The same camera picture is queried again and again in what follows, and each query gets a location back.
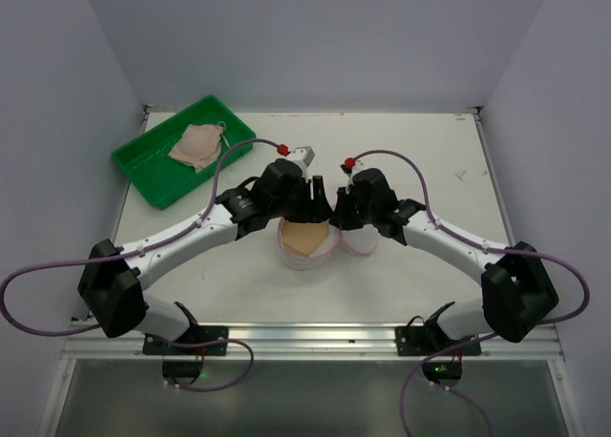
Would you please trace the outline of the white mesh laundry bag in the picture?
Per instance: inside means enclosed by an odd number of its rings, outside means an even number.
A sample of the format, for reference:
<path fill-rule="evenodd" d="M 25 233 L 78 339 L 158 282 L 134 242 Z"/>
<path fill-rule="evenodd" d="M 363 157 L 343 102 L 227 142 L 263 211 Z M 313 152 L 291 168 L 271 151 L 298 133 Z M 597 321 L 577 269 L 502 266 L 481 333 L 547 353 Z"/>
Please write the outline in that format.
<path fill-rule="evenodd" d="M 281 218 L 278 222 L 277 249 L 284 265 L 305 271 L 321 266 L 338 248 L 358 257 L 368 257 L 378 245 L 379 234 L 367 225 L 356 230 L 340 230 L 328 221 L 297 223 Z"/>

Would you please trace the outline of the pink beige bra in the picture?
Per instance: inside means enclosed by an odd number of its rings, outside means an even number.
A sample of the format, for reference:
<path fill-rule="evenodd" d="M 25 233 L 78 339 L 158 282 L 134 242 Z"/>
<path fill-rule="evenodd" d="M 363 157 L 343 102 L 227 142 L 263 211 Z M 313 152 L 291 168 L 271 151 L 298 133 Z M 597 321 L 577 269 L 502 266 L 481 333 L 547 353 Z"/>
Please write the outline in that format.
<path fill-rule="evenodd" d="M 224 136 L 225 123 L 189 125 L 173 146 L 168 156 L 199 173 L 215 163 L 221 155 L 222 145 L 228 144 Z"/>

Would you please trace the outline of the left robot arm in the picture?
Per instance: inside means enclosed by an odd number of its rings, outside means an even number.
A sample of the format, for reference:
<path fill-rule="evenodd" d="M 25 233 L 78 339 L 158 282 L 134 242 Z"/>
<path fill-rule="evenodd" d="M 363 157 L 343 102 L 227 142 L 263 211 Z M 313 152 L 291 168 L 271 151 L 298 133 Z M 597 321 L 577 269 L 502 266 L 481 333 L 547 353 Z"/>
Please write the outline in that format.
<path fill-rule="evenodd" d="M 191 343 L 197 321 L 182 303 L 150 296 L 156 281 L 208 250 L 263 230 L 273 219 L 318 223 L 331 215 L 323 178 L 279 158 L 259 177 L 215 194 L 203 212 L 152 237 L 121 247 L 109 240 L 96 244 L 78 293 L 109 338 L 135 330 Z"/>

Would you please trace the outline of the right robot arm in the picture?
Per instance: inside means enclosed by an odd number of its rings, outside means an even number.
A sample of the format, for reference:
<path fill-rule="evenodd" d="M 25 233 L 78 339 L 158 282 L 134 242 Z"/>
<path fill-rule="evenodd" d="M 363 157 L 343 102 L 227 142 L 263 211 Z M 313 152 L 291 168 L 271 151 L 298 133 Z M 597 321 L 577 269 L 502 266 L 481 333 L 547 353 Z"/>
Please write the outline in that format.
<path fill-rule="evenodd" d="M 465 231 L 452 237 L 430 220 L 424 204 L 398 198 L 380 170 L 359 170 L 352 160 L 341 168 L 348 184 L 337 191 L 333 226 L 350 236 L 372 226 L 386 239 L 443 260 L 481 289 L 479 297 L 447 302 L 409 329 L 411 343 L 436 351 L 489 332 L 519 343 L 558 305 L 558 293 L 532 245 L 488 243 Z"/>

